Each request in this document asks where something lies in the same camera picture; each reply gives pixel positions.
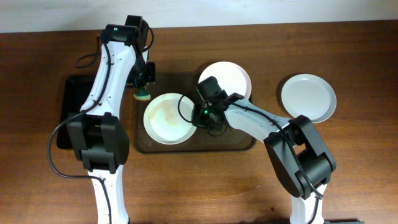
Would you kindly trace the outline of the green yellow sponge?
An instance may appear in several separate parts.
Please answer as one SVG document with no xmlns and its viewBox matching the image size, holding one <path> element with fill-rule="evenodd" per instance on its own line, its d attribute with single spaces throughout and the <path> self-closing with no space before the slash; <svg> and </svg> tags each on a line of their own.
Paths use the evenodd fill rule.
<svg viewBox="0 0 398 224">
<path fill-rule="evenodd" d="M 137 88 L 133 97 L 138 101 L 149 101 L 151 99 L 150 93 L 144 87 Z"/>
</svg>

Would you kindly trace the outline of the white plate top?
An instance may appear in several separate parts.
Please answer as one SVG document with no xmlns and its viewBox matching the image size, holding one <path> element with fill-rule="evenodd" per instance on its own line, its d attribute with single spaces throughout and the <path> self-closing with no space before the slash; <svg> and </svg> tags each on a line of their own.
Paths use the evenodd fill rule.
<svg viewBox="0 0 398 224">
<path fill-rule="evenodd" d="M 252 92 L 252 83 L 248 73 L 233 62 L 216 62 L 202 71 L 198 82 L 202 82 L 206 78 L 213 76 L 222 90 L 227 95 L 238 93 L 245 99 L 249 99 Z"/>
</svg>

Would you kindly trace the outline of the white plate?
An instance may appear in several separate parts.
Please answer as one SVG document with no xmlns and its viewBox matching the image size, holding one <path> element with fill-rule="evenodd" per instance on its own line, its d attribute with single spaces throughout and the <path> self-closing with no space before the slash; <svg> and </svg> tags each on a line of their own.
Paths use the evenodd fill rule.
<svg viewBox="0 0 398 224">
<path fill-rule="evenodd" d="M 213 76 L 222 90 L 227 95 L 238 93 L 245 99 L 249 99 L 252 92 L 252 83 L 248 73 L 233 62 L 216 62 L 202 71 L 198 82 L 202 82 L 206 78 Z"/>
<path fill-rule="evenodd" d="M 282 85 L 280 99 L 286 112 L 294 118 L 308 117 L 321 123 L 332 117 L 337 99 L 332 86 L 323 78 L 312 74 L 298 74 Z"/>
<path fill-rule="evenodd" d="M 179 93 L 157 96 L 147 105 L 143 123 L 147 134 L 156 142 L 166 145 L 180 144 L 197 130 L 189 123 L 194 103 Z"/>
</svg>

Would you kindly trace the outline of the white plate bottom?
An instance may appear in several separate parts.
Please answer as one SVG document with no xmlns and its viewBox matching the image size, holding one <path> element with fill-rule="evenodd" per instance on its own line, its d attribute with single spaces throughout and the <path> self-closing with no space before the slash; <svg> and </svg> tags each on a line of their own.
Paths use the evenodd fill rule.
<svg viewBox="0 0 398 224">
<path fill-rule="evenodd" d="M 156 142 L 166 145 L 180 144 L 197 130 L 189 123 L 194 103 L 179 93 L 157 96 L 147 105 L 143 123 L 147 134 Z"/>
</svg>

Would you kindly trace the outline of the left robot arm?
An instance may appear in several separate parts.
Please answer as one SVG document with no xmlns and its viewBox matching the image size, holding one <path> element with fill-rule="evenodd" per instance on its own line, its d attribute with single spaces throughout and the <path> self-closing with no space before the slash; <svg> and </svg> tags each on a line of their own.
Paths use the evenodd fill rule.
<svg viewBox="0 0 398 224">
<path fill-rule="evenodd" d="M 127 16 L 123 25 L 108 24 L 99 36 L 100 63 L 80 111 L 66 123 L 75 157 L 93 183 L 98 223 L 129 223 L 123 196 L 123 166 L 130 142 L 120 121 L 126 88 L 147 101 L 147 85 L 155 82 L 147 37 L 154 33 L 141 16 Z"/>
</svg>

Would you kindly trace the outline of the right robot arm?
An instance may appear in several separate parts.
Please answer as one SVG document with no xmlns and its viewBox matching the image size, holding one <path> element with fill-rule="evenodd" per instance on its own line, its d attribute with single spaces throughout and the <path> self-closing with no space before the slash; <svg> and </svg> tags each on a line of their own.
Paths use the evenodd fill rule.
<svg viewBox="0 0 398 224">
<path fill-rule="evenodd" d="M 280 184 L 291 196 L 290 222 L 324 223 L 323 194 L 336 161 L 310 119 L 264 111 L 243 95 L 228 95 L 213 76 L 195 88 L 203 103 L 194 106 L 192 124 L 209 131 L 226 125 L 262 141 Z"/>
</svg>

